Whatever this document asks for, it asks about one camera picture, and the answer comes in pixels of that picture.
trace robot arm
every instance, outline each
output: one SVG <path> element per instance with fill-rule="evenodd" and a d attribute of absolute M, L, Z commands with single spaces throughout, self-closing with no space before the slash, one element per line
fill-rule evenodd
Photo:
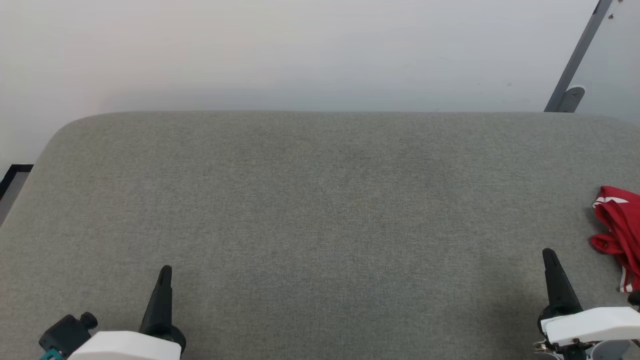
<path fill-rule="evenodd" d="M 88 331 L 98 325 L 93 315 L 67 315 L 40 338 L 47 352 L 41 360 L 179 360 L 186 339 L 172 325 L 171 277 L 171 267 L 162 267 L 139 332 L 100 331 L 91 337 Z"/>
<path fill-rule="evenodd" d="M 560 260 L 551 249 L 542 252 L 549 305 L 538 317 L 538 327 L 545 341 L 536 344 L 536 353 L 556 359 L 585 360 L 600 358 L 594 354 L 607 349 L 607 354 L 622 355 L 629 340 L 640 338 L 640 313 L 631 307 L 596 307 L 582 310 Z M 638 304 L 640 293 L 629 296 L 632 305 Z M 606 347 L 599 346 L 607 341 Z"/>

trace red cloth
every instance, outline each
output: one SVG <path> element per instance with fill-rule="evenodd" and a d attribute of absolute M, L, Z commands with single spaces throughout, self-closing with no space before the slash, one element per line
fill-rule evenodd
<path fill-rule="evenodd" d="M 603 186 L 593 207 L 609 232 L 592 237 L 591 243 L 622 265 L 621 292 L 640 289 L 640 195 Z"/>

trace teal connector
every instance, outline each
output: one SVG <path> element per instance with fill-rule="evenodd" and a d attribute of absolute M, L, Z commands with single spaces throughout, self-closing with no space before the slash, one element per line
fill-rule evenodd
<path fill-rule="evenodd" d="M 64 360 L 64 359 L 56 349 L 52 348 L 51 350 L 47 351 L 47 353 L 44 354 L 44 356 L 41 357 L 40 360 Z"/>

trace black trim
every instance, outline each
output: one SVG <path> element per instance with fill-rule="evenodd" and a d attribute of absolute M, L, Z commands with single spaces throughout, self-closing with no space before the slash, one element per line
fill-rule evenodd
<path fill-rule="evenodd" d="M 13 181 L 16 173 L 18 172 L 31 172 L 33 165 L 17 165 L 13 164 L 9 167 L 9 171 L 4 175 L 4 179 L 0 182 L 0 199 L 3 198 L 4 193 L 9 189 L 9 185 Z"/>

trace gray upholstered surface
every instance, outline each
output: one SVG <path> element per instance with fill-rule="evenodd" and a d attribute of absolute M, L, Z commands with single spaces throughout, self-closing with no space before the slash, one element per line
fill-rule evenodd
<path fill-rule="evenodd" d="M 80 120 L 0 229 L 0 353 L 35 359 L 67 313 L 136 330 L 170 264 L 184 359 L 525 359 L 542 248 L 585 307 L 625 303 L 590 205 L 640 192 L 639 154 L 631 125 L 549 113 Z"/>

